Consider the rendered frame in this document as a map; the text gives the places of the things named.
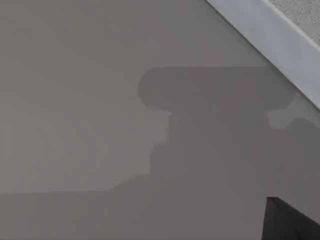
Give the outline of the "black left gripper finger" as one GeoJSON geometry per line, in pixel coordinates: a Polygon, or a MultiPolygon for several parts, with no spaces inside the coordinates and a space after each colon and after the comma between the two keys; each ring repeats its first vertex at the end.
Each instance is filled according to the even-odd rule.
{"type": "Polygon", "coordinates": [[[278,197],[267,197],[261,240],[320,240],[320,224],[278,197]]]}

